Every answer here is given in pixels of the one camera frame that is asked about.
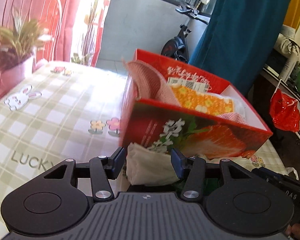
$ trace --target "yellow curtain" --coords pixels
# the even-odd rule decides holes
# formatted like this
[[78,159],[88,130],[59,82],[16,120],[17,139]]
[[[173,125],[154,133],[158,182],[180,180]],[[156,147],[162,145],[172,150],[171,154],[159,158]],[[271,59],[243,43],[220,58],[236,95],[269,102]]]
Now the yellow curtain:
[[300,0],[290,1],[283,24],[298,30],[300,26]]

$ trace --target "red box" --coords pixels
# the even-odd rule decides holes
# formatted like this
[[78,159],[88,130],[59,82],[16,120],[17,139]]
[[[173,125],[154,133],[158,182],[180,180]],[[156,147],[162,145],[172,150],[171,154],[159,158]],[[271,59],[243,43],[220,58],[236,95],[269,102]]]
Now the red box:
[[134,59],[150,64],[166,80],[172,76],[209,83],[209,92],[239,100],[244,107],[248,125],[140,98],[129,76],[121,117],[120,144],[123,147],[138,143],[159,152],[177,147],[185,156],[197,155],[208,159],[238,156],[250,158],[272,135],[255,109],[227,80],[140,49],[136,50]]

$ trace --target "hand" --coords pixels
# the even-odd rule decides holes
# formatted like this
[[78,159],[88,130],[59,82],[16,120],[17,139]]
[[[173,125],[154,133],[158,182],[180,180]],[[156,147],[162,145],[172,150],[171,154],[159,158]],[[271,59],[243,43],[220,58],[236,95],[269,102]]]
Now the hand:
[[300,240],[300,224],[295,224],[293,226],[288,226],[286,234],[289,236],[294,235],[294,238]]

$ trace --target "gray ridged panel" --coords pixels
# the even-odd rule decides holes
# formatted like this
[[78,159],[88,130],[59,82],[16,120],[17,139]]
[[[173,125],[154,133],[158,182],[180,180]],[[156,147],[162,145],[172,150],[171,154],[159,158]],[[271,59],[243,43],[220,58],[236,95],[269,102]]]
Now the gray ridged panel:
[[[7,235],[4,240],[34,237]],[[186,203],[174,193],[119,193],[107,203],[97,203],[76,227],[40,240],[244,240],[226,233],[208,220],[198,204]],[[283,234],[264,240],[284,240]]]

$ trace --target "exercise bike handlebar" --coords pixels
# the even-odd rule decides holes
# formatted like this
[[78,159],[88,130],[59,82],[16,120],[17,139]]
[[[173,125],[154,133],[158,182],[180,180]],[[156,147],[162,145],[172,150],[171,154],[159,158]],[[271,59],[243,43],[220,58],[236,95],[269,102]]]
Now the exercise bike handlebar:
[[194,13],[194,9],[189,9],[189,8],[186,8],[186,9],[184,9],[184,8],[176,8],[176,11],[177,11],[178,13],[187,15],[187,16],[188,16],[189,18],[191,18],[191,19],[194,19],[194,20],[198,20],[198,21],[200,21],[200,22],[203,22],[203,23],[205,23],[206,25],[209,24],[209,23],[206,22],[205,20],[200,19],[200,18],[197,16],[197,14]]

